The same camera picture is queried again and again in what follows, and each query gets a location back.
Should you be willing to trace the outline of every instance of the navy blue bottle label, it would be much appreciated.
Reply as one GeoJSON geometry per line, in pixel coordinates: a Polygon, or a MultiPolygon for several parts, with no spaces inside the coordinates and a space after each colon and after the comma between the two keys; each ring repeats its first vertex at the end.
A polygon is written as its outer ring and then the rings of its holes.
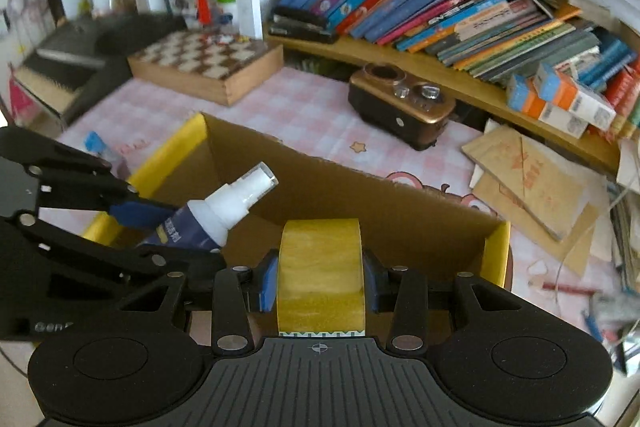
{"type": "Polygon", "coordinates": [[[207,251],[220,249],[220,245],[207,235],[186,205],[157,227],[142,244],[207,251]]]}

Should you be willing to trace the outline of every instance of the spray bottle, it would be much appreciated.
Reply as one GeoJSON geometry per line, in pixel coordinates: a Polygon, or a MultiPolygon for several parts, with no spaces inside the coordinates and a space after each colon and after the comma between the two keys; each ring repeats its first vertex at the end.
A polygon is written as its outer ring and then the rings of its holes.
{"type": "Polygon", "coordinates": [[[218,251],[226,245],[229,230],[277,184],[271,169],[261,162],[205,200],[189,201],[142,244],[218,251]]]}

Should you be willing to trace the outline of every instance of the yellow tape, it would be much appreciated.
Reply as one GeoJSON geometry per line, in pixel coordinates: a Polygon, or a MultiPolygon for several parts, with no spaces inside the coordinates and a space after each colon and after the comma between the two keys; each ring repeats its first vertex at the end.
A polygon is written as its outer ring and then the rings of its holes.
{"type": "Polygon", "coordinates": [[[364,335],[357,219],[287,222],[278,261],[277,310],[281,335],[364,335]]]}

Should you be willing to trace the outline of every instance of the white spray nozzle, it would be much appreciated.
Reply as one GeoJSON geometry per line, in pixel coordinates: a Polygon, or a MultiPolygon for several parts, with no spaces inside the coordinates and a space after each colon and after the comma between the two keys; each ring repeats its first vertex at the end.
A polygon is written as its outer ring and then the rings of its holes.
{"type": "Polygon", "coordinates": [[[233,182],[231,187],[246,207],[250,208],[276,185],[278,185],[276,176],[264,162],[260,162],[247,174],[233,182]]]}

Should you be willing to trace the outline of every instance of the pink checkered tablecloth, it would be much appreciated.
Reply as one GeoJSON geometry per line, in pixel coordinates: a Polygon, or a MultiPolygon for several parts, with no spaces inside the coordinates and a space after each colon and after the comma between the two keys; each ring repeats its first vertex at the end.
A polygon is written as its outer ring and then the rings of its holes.
{"type": "MultiPolygon", "coordinates": [[[[139,168],[190,116],[212,114],[282,140],[311,156],[417,188],[446,189],[460,202],[491,212],[476,200],[469,188],[473,163],[460,146],[480,133],[451,122],[435,147],[416,152],[390,134],[365,124],[347,102],[348,85],[309,73],[284,68],[233,107],[223,107],[133,79],[76,121],[60,141],[82,148],[95,131],[127,159],[131,171],[139,168]]],[[[82,233],[95,213],[78,210],[41,210],[41,217],[63,229],[82,233]]],[[[545,271],[553,279],[559,263],[542,248],[512,228],[514,259],[512,290],[517,295],[558,314],[552,292],[529,286],[529,279],[545,271]]],[[[617,276],[609,263],[591,258],[582,280],[571,271],[561,282],[595,287],[608,293],[617,288],[617,276]]],[[[560,296],[561,315],[583,328],[580,311],[586,299],[560,296]]]]}

